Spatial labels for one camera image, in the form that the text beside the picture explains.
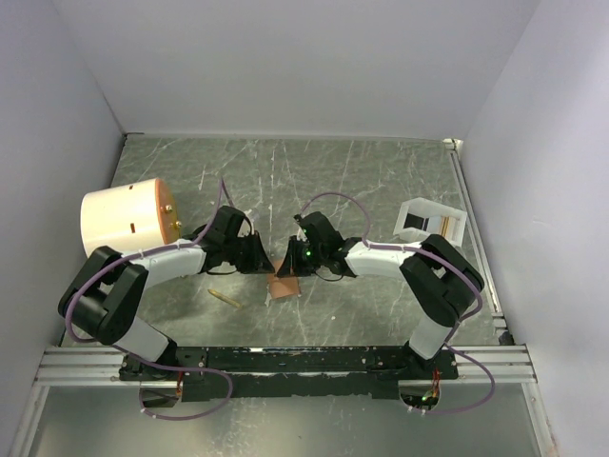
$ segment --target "yellow stick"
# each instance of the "yellow stick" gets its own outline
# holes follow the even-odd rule
[[[216,297],[218,300],[222,300],[223,302],[228,303],[229,305],[234,306],[236,309],[241,309],[241,303],[233,300],[232,298],[228,298],[227,296],[225,296],[222,293],[220,293],[218,290],[214,290],[213,288],[209,288],[207,291],[211,295]]]

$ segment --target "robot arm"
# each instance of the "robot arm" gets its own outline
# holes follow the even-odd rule
[[[187,239],[178,240],[173,243],[176,245],[174,250],[131,260],[114,268],[79,300],[72,316],[73,324],[106,346],[118,346],[151,362],[173,365],[175,342],[136,316],[142,294],[157,284],[205,273],[223,262],[234,265],[244,274],[274,272],[260,235],[250,231],[248,235],[239,236],[244,223],[249,221],[241,211],[222,207],[199,245],[192,246]],[[194,240],[204,227],[197,228],[187,238]],[[109,247],[97,248],[62,297],[59,313],[66,315],[72,296],[93,275],[129,254]]]
[[[407,346],[425,361],[436,356],[452,328],[475,300],[473,292],[459,277],[448,270],[437,274],[442,266],[419,253],[368,248],[360,238],[345,240],[320,212],[304,218],[295,216],[295,219],[306,239],[299,239],[297,235],[290,237],[277,276],[308,276],[320,267],[327,267],[343,276],[405,279],[424,311]],[[463,273],[478,291],[484,288],[478,272],[440,235],[430,235],[421,243],[390,246],[432,252]]]

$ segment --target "marble tabletop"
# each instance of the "marble tabletop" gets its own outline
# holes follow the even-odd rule
[[[160,177],[176,199],[183,233],[201,226],[224,176],[237,208],[255,209],[271,260],[282,259],[296,232],[292,216],[314,194],[339,190],[369,210],[373,241],[392,235],[401,202],[424,197],[462,208],[448,153],[419,140],[270,140],[148,138],[130,135],[112,185]],[[344,237],[364,218],[338,197],[315,202]],[[472,240],[463,249],[477,265]],[[300,280],[301,296],[267,300],[265,275],[178,278],[145,293],[138,314],[182,346],[356,346],[403,344],[422,315],[408,285],[382,277],[328,283]],[[239,301],[236,309],[208,288]],[[455,335],[456,345],[496,345],[488,303]]]

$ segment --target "white wall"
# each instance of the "white wall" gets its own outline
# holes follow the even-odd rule
[[[609,448],[609,2],[544,0],[465,140],[510,328],[567,456]]]
[[[83,194],[109,183],[121,133],[50,0],[0,2],[0,455],[57,302],[85,259]]]
[[[126,131],[463,138],[538,0],[53,0]]]

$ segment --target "small box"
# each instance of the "small box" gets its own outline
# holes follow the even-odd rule
[[[438,233],[460,248],[466,221],[465,211],[419,197],[402,203],[393,234],[406,243],[415,243]]]

